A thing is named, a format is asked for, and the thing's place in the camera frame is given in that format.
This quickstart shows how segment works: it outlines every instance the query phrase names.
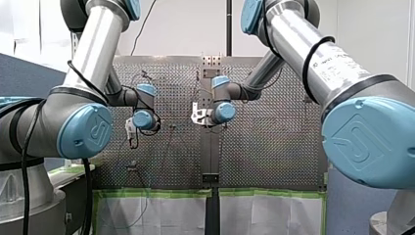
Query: pegboard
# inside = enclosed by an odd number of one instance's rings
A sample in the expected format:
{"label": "pegboard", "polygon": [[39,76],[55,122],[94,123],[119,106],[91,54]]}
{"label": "pegboard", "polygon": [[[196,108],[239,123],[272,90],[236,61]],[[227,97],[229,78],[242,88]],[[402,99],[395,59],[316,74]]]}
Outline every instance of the pegboard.
{"label": "pegboard", "polygon": [[[222,58],[221,72],[242,81],[260,58]],[[119,57],[115,70],[122,84],[148,82],[157,87],[155,110],[161,131],[139,137],[139,148],[125,141],[129,108],[112,108],[114,134],[98,157],[97,188],[202,188],[203,137],[210,135],[190,120],[192,102],[200,99],[199,57]],[[305,93],[294,72],[285,67],[279,81],[263,91],[259,101],[236,101],[237,117],[219,134],[220,187],[266,187],[318,190],[323,185],[326,159],[320,149],[319,107],[304,102]],[[138,171],[126,167],[136,161]]]}
{"label": "pegboard", "polygon": [[[258,62],[223,58],[222,72],[242,82]],[[297,75],[284,66],[259,100],[234,102],[237,116],[221,134],[221,187],[323,190],[327,164],[320,144],[320,108],[307,100]]]}
{"label": "pegboard", "polygon": [[[115,70],[123,85],[147,83],[143,71],[157,88],[155,110],[161,130],[155,136],[139,136],[131,150],[125,140],[125,121],[131,108],[111,108],[114,134],[99,156],[96,187],[201,188],[201,131],[190,120],[192,101],[198,98],[202,59],[193,57],[119,57]],[[138,170],[126,167],[136,161]]]}

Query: blue joint cap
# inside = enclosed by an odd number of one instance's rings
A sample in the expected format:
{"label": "blue joint cap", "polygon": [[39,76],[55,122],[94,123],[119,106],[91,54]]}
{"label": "blue joint cap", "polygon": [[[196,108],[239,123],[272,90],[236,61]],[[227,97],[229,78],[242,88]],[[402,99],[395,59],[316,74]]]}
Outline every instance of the blue joint cap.
{"label": "blue joint cap", "polygon": [[235,117],[236,109],[235,106],[230,102],[223,102],[216,107],[214,111],[214,117],[220,123],[228,122]]}
{"label": "blue joint cap", "polygon": [[0,108],[16,103],[21,100],[31,99],[32,97],[25,96],[2,96],[0,97]]}
{"label": "blue joint cap", "polygon": [[134,114],[132,118],[132,123],[135,127],[142,130],[151,130],[154,127],[154,118],[147,111],[138,111]]}
{"label": "blue joint cap", "polygon": [[211,80],[211,88],[214,89],[220,85],[229,83],[230,81],[231,80],[225,75],[217,76]]}
{"label": "blue joint cap", "polygon": [[127,6],[128,15],[131,17],[131,20],[138,21],[141,17],[140,0],[125,0],[125,5]]}
{"label": "blue joint cap", "polygon": [[383,97],[340,103],[325,118],[323,147],[353,181],[376,188],[415,188],[415,109]]}
{"label": "blue joint cap", "polygon": [[137,90],[147,93],[151,96],[156,96],[156,87],[150,84],[138,84]]}
{"label": "blue joint cap", "polygon": [[262,0],[245,0],[241,15],[241,29],[243,33],[256,32],[262,10]]}
{"label": "blue joint cap", "polygon": [[67,118],[58,134],[57,149],[65,159],[96,156],[110,142],[113,119],[107,107],[87,104]]}

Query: black cable tie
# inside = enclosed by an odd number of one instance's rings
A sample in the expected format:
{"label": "black cable tie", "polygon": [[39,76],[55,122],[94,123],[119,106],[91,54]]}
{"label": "black cable tie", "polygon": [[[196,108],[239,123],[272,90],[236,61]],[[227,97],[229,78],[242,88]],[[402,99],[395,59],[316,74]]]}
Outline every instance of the black cable tie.
{"label": "black cable tie", "polygon": [[319,42],[317,42],[316,44],[314,44],[310,51],[308,52],[307,57],[305,58],[304,61],[304,65],[302,66],[302,85],[304,86],[305,92],[307,93],[308,97],[314,101],[316,104],[318,104],[318,102],[315,100],[314,96],[311,93],[311,90],[308,86],[308,68],[311,62],[311,58],[314,55],[314,53],[317,51],[318,47],[320,45],[322,45],[323,43],[326,42],[333,42],[335,43],[336,39],[332,36],[326,36],[323,37]]}

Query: gray fabric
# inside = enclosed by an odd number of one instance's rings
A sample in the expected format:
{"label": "gray fabric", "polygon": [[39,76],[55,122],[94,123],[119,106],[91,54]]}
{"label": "gray fabric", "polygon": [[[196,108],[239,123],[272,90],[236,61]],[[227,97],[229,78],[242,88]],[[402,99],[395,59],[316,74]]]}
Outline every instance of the gray fabric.
{"label": "gray fabric", "polygon": [[[143,216],[134,223],[146,206]],[[99,235],[205,235],[206,199],[108,198],[100,201]]]}
{"label": "gray fabric", "polygon": [[319,235],[321,199],[255,195],[222,197],[220,229],[226,235]]}
{"label": "gray fabric", "polygon": [[329,169],[327,235],[369,234],[369,219],[391,206],[395,190],[369,188]]}

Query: white wall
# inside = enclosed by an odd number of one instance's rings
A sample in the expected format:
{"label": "white wall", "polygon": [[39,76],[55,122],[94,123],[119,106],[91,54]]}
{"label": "white wall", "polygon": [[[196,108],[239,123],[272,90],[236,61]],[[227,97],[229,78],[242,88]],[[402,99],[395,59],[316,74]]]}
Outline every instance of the white wall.
{"label": "white wall", "polygon": [[[142,0],[141,19],[121,36],[119,53],[129,55],[153,0]],[[134,55],[218,55],[224,53],[224,0],[157,0]]]}
{"label": "white wall", "polygon": [[[142,0],[142,19],[153,0]],[[263,56],[268,49],[255,36],[241,31],[244,0],[233,0],[233,56]],[[320,28],[336,35],[337,1],[317,0],[321,9]],[[142,20],[132,23],[118,44],[121,55],[129,55]],[[158,0],[137,42],[134,55],[225,55],[225,0]]]}
{"label": "white wall", "polygon": [[[121,36],[119,54],[130,54],[152,1],[141,0],[142,18]],[[0,0],[0,53],[66,71],[70,37],[59,2]],[[415,77],[412,69],[415,28],[410,30],[415,23],[413,2],[415,0],[317,0],[321,13],[319,28],[324,34],[334,35],[369,71],[391,73],[415,88],[412,81]],[[245,35],[240,29],[243,3],[244,0],[233,0],[233,55],[262,56],[268,49],[256,37]],[[134,55],[225,53],[225,0],[157,0]]]}
{"label": "white wall", "polygon": [[412,0],[338,0],[338,44],[372,73],[413,78]]}

